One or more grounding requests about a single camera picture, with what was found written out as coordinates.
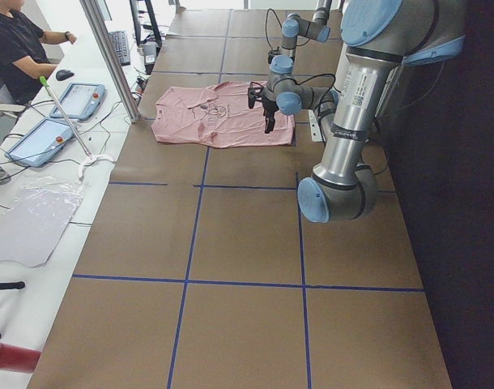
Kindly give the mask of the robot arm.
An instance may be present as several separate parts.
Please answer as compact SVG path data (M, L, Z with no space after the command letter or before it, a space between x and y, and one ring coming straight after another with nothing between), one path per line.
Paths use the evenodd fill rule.
M299 37L321 43L327 41L330 35L328 21L331 4L331 0L318 1L311 20L304 19L297 13L289 14L281 27L282 44L280 53L295 60Z
M352 1L340 25L347 60L342 88L302 85L292 74L297 40L326 41L330 8L320 1L311 20L296 14L284 20L283 53L271 60L266 85L248 92L250 104L262 103L267 130L276 113L314 112L326 146L297 197L302 214L315 223L354 220L377 201L377 181L361 153L390 72L453 58L465 39L464 1Z

